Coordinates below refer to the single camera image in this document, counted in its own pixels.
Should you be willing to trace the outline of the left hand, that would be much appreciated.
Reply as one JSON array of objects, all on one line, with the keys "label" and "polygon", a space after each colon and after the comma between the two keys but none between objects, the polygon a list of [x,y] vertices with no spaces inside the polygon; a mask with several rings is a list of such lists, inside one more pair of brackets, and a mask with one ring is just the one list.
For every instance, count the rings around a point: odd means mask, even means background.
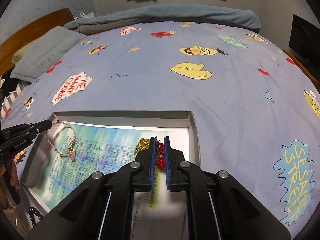
[{"label": "left hand", "polygon": [[1,208],[15,207],[21,201],[16,164],[13,159],[1,164]]}]

